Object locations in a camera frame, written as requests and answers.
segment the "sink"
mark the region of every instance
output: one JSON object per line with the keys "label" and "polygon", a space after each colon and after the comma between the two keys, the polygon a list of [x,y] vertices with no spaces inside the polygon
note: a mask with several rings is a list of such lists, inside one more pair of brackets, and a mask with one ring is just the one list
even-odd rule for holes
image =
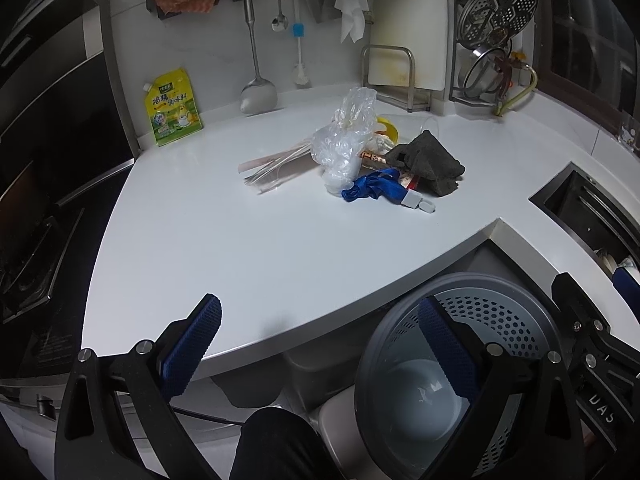
{"label": "sink", "polygon": [[638,223],[575,164],[568,165],[530,200],[569,233],[609,278],[612,270],[604,264],[603,254],[609,254],[618,265],[630,256],[640,267]]}

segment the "gray cloth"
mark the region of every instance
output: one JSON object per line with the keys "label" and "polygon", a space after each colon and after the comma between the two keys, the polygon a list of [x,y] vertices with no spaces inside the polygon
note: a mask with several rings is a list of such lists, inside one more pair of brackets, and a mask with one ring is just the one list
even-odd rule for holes
{"label": "gray cloth", "polygon": [[454,192],[458,188],[456,179],[465,173],[465,167],[429,130],[424,130],[409,144],[398,144],[385,159],[391,167],[421,177],[438,196]]}

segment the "white cutting board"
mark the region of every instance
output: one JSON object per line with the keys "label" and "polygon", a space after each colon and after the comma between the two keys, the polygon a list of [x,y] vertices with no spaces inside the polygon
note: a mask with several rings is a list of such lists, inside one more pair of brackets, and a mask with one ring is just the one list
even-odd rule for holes
{"label": "white cutting board", "polygon": [[[417,88],[442,90],[447,69],[447,0],[374,0],[371,44],[405,46],[415,56]],[[369,83],[409,85],[406,54],[371,49]]]}

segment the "person's leg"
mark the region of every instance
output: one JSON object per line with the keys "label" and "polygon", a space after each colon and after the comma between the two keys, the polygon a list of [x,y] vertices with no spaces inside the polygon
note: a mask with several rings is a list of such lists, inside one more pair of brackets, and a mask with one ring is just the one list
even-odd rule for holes
{"label": "person's leg", "polygon": [[280,408],[255,412],[242,427],[229,480],[342,480],[320,436]]}

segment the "metal spatula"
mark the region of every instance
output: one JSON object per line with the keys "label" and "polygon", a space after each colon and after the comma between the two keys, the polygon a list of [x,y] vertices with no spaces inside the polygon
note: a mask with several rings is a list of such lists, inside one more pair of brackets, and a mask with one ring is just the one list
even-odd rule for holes
{"label": "metal spatula", "polygon": [[249,36],[251,37],[251,50],[254,54],[255,79],[244,87],[240,94],[240,111],[243,114],[262,114],[270,112],[278,105],[278,92],[271,81],[260,76],[258,67],[258,54],[255,51],[254,35],[254,1],[244,0],[244,17],[249,26]]}

